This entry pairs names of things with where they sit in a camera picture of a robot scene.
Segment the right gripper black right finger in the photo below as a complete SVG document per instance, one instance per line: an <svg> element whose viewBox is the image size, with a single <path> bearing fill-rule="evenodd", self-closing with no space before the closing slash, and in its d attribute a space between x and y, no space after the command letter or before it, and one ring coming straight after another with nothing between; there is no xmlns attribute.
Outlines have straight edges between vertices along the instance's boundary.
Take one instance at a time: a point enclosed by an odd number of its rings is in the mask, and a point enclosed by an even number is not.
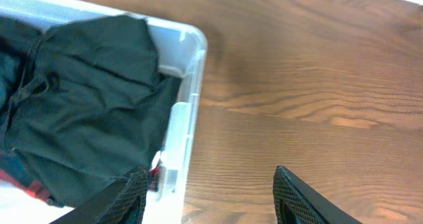
<svg viewBox="0 0 423 224"><path fill-rule="evenodd" d="M360 224L284 166L276 167L273 197L278 224Z"/></svg>

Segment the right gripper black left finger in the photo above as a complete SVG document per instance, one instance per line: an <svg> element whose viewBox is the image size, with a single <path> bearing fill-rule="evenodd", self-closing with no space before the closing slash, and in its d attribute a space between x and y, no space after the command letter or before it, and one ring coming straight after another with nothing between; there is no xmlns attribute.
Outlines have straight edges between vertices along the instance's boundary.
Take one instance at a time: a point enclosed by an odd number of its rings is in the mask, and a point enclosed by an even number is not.
<svg viewBox="0 0 423 224"><path fill-rule="evenodd" d="M148 168L135 167L52 224L141 224L148 188Z"/></svg>

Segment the black garment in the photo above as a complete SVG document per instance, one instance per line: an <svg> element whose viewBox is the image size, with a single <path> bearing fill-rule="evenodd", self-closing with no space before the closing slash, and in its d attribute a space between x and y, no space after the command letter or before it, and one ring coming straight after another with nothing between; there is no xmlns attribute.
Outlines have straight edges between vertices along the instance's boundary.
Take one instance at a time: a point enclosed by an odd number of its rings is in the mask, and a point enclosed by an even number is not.
<svg viewBox="0 0 423 224"><path fill-rule="evenodd" d="M159 71L144 19L100 17L42 30L1 119L1 155L79 166L113 155L153 160L180 84Z"/></svg>

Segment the red plaid flannel shirt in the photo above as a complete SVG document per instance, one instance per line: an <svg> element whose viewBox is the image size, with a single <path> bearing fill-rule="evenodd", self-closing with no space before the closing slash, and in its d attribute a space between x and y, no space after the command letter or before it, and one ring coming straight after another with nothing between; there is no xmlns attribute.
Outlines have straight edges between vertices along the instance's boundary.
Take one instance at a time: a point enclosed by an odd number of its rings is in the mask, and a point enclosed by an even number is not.
<svg viewBox="0 0 423 224"><path fill-rule="evenodd" d="M33 154L1 155L1 180L48 205L77 207L136 166L149 168L151 160L113 155L79 166Z"/></svg>

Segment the dark navy garment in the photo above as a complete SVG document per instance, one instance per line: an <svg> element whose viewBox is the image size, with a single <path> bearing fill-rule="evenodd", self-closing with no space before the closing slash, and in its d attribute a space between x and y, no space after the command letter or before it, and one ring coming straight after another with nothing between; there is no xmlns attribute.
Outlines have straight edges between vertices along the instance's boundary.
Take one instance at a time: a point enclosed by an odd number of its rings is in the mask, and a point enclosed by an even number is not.
<svg viewBox="0 0 423 224"><path fill-rule="evenodd" d="M22 80L28 54L42 31L23 21L1 17L1 119Z"/></svg>

